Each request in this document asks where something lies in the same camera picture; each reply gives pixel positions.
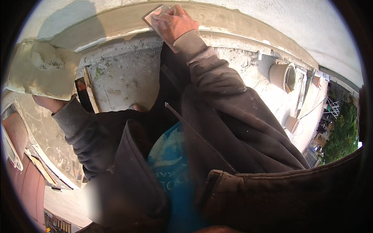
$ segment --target blue shirt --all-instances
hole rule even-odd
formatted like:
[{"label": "blue shirt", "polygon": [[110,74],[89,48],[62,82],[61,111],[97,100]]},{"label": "blue shirt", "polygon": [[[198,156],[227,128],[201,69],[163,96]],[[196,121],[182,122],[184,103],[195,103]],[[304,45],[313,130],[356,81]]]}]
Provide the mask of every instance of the blue shirt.
[{"label": "blue shirt", "polygon": [[170,201],[167,232],[193,232],[211,226],[193,204],[194,187],[181,122],[157,140],[147,162]]}]

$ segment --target hand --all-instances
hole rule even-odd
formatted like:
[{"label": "hand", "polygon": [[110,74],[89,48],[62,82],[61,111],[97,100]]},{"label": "hand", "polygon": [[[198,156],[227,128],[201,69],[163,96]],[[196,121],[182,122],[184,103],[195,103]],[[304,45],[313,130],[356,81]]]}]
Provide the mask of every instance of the hand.
[{"label": "hand", "polygon": [[56,100],[38,95],[32,95],[32,98],[34,99],[35,103],[49,109],[53,114],[56,114],[68,103],[68,101],[65,100]]},{"label": "hand", "polygon": [[153,15],[153,19],[156,20],[163,37],[171,43],[186,32],[198,30],[198,22],[193,20],[180,5],[175,5],[166,13]]}]

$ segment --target foot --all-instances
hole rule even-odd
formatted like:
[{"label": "foot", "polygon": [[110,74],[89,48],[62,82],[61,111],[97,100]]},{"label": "foot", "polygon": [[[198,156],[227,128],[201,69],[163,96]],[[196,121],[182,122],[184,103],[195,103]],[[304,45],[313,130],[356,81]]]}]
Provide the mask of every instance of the foot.
[{"label": "foot", "polygon": [[144,106],[142,105],[139,105],[139,104],[134,104],[133,105],[133,108],[135,111],[142,111],[142,112],[147,112],[149,110],[147,110]]}]

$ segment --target concrete wall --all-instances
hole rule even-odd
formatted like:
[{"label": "concrete wall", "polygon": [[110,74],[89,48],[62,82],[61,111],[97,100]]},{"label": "concrete wall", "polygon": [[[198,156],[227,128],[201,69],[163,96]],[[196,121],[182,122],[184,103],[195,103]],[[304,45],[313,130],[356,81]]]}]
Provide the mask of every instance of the concrete wall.
[{"label": "concrete wall", "polygon": [[[353,39],[326,0],[195,0],[238,9],[303,47],[322,66],[361,87],[363,78]],[[42,0],[22,31],[23,38],[50,40],[66,28],[107,10],[145,0]]]}]

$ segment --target tree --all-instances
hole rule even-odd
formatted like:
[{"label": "tree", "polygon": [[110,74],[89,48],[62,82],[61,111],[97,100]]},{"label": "tree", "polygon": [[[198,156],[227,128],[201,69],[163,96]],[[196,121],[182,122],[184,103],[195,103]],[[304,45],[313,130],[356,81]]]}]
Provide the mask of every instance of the tree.
[{"label": "tree", "polygon": [[357,108],[344,101],[334,129],[323,147],[324,163],[331,163],[354,152],[358,148]]}]

